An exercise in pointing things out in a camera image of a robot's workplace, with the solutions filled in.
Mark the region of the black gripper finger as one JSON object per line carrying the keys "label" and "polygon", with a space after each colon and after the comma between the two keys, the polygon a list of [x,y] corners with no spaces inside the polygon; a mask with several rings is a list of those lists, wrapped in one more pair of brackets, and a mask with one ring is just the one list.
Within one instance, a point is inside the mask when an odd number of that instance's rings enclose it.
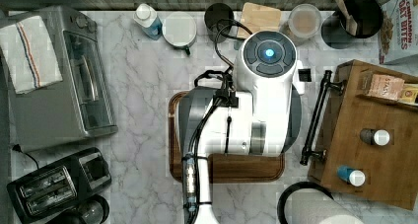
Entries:
{"label": "black gripper finger", "polygon": [[312,73],[311,73],[311,69],[299,69],[298,70],[298,74],[299,74],[299,80],[301,82],[310,82],[312,80]]}

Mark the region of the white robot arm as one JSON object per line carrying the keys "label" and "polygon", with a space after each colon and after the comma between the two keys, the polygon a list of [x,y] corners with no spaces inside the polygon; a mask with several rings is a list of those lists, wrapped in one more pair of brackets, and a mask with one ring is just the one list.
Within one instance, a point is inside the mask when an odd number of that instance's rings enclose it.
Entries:
{"label": "white robot arm", "polygon": [[293,145],[302,120],[302,68],[288,37],[260,31],[244,40],[227,70],[198,76],[217,79],[220,87],[196,84],[179,100],[175,135],[184,224],[218,224],[212,208],[211,155],[278,157]]}

